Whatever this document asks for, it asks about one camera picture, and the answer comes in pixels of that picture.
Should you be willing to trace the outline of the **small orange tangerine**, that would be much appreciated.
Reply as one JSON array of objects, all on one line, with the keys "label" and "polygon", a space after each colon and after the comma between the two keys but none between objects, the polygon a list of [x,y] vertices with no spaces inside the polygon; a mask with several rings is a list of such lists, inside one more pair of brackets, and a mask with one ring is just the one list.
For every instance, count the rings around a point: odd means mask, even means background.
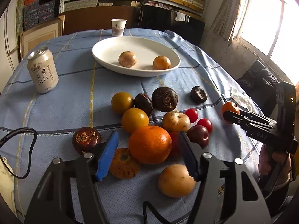
[{"label": "small orange tangerine", "polygon": [[225,111],[231,111],[231,112],[234,112],[236,114],[240,114],[240,109],[237,106],[237,104],[234,103],[234,102],[226,102],[226,103],[224,103],[222,105],[222,108],[221,108],[222,116],[224,115]]}]

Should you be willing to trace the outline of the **small striped orange fruit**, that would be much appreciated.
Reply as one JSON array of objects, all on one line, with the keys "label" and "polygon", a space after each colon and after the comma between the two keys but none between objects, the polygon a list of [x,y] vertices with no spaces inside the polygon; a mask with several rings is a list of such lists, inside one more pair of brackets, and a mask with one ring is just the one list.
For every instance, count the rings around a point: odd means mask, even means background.
[{"label": "small striped orange fruit", "polygon": [[119,179],[131,179],[140,172],[141,164],[131,155],[128,148],[115,151],[109,171]]}]

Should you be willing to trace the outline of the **dark red plum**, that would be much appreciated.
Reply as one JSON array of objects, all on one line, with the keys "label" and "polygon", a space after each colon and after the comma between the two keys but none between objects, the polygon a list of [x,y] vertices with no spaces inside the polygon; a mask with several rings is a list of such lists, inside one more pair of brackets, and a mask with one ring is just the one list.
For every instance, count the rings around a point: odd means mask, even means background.
[{"label": "dark red plum", "polygon": [[187,132],[187,136],[192,143],[197,143],[202,149],[209,144],[209,132],[205,126],[195,125],[191,127]]},{"label": "dark red plum", "polygon": [[179,158],[181,157],[180,149],[178,147],[178,132],[171,132],[170,133],[171,140],[172,140],[172,149],[169,154],[169,157],[174,159],[174,158]]}]

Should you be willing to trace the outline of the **red cherry tomato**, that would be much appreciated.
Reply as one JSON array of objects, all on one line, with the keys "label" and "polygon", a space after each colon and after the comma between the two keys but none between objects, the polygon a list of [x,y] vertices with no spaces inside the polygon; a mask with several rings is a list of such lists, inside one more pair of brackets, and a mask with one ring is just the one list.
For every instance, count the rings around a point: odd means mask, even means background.
[{"label": "red cherry tomato", "polygon": [[204,126],[209,133],[213,131],[213,125],[212,122],[209,119],[206,118],[201,118],[198,122],[197,125]]},{"label": "red cherry tomato", "polygon": [[195,123],[198,120],[198,112],[194,108],[187,109],[184,114],[186,114],[191,123]]}]

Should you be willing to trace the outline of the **pale tan apple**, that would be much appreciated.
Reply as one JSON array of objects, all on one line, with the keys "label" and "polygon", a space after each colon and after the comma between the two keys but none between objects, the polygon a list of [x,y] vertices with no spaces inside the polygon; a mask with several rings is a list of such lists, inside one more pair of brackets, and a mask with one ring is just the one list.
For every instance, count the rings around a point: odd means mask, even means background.
[{"label": "pale tan apple", "polygon": [[169,132],[187,132],[191,128],[191,122],[186,114],[176,111],[168,112],[162,120],[163,128]]}]

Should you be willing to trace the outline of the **red cherry tomato back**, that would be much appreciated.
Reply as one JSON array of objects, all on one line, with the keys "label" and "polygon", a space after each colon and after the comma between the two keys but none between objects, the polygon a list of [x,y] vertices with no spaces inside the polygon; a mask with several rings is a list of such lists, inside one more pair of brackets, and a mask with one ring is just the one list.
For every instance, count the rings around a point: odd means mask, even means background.
[{"label": "red cherry tomato back", "polygon": [[187,109],[184,114],[186,114],[191,123],[195,123],[198,120],[198,112],[194,108]]}]

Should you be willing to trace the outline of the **large orange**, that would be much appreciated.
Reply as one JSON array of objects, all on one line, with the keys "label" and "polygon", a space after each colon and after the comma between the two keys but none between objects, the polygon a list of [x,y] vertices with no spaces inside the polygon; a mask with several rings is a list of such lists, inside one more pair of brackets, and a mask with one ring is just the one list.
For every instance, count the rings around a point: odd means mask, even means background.
[{"label": "large orange", "polygon": [[128,140],[131,155],[142,164],[160,164],[172,149],[172,139],[163,128],[155,125],[136,129]]}]

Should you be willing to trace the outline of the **yellow fruit front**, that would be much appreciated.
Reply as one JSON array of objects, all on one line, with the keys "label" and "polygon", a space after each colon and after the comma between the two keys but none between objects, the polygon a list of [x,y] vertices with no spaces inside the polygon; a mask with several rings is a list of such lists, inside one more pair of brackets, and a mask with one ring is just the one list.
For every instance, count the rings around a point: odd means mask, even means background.
[{"label": "yellow fruit front", "polygon": [[146,113],[138,108],[130,108],[122,115],[121,125],[123,131],[133,133],[136,129],[147,126],[149,117]]}]

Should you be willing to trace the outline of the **yellow fruit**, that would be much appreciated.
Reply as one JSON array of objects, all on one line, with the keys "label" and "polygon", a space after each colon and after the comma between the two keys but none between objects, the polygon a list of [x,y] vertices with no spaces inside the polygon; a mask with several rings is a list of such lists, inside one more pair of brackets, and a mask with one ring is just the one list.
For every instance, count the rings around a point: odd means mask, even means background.
[{"label": "yellow fruit", "polygon": [[119,92],[112,97],[112,110],[115,114],[122,115],[130,108],[134,107],[133,97],[126,92]]},{"label": "yellow fruit", "polygon": [[130,108],[122,115],[121,125],[123,131],[133,133],[136,129],[147,126],[149,117],[146,113],[138,108]]}]

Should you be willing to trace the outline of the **yellow fruit back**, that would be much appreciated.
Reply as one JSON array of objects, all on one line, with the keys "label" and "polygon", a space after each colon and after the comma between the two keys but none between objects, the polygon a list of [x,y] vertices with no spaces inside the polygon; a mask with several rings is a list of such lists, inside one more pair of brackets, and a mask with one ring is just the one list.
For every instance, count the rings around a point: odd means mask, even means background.
[{"label": "yellow fruit back", "polygon": [[122,115],[130,108],[134,107],[133,97],[126,92],[119,92],[112,97],[112,110],[115,114]]}]

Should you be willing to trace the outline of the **tan fruit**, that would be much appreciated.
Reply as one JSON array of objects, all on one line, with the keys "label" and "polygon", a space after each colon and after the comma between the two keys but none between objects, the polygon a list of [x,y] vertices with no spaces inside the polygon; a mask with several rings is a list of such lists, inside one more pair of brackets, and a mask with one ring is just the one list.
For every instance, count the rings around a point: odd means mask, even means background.
[{"label": "tan fruit", "polygon": [[166,70],[171,67],[171,61],[166,56],[157,56],[153,61],[155,70]]}]

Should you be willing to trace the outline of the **black leather chair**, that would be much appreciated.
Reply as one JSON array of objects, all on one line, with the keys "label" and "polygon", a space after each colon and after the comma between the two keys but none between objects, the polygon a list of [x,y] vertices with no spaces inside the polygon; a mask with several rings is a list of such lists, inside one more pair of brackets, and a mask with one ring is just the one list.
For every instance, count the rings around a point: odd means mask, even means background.
[{"label": "black leather chair", "polygon": [[279,80],[259,60],[239,78],[237,83],[259,106],[266,117],[270,117],[276,105],[276,85]]}]

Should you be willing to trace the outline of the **black monitor screen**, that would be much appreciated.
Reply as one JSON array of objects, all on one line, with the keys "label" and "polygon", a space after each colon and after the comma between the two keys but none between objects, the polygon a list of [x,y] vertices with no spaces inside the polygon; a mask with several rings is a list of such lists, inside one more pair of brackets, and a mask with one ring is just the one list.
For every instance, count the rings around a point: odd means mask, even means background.
[{"label": "black monitor screen", "polygon": [[184,13],[142,5],[138,27],[159,31],[169,30],[198,46],[203,36],[205,23]]}]

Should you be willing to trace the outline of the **white oval plate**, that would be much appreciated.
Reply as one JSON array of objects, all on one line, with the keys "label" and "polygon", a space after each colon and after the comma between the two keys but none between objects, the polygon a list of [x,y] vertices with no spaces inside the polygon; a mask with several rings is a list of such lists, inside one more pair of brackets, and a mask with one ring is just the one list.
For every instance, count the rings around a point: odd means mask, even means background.
[{"label": "white oval plate", "polygon": [[[122,53],[131,53],[131,57],[136,58],[136,63],[131,67],[122,66],[119,63]],[[136,36],[120,36],[99,41],[93,46],[92,55],[103,67],[129,76],[154,77],[172,72],[180,66],[180,58],[173,49],[157,41]],[[170,60],[170,68],[154,68],[154,59],[159,56]]]}]

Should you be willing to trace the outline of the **white drink can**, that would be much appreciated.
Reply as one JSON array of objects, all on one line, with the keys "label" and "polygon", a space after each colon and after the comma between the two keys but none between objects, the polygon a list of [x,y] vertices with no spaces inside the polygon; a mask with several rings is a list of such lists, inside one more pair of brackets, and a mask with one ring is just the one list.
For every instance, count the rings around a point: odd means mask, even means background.
[{"label": "white drink can", "polygon": [[40,94],[48,93],[59,82],[52,52],[46,46],[28,55],[27,69],[36,91]]}]

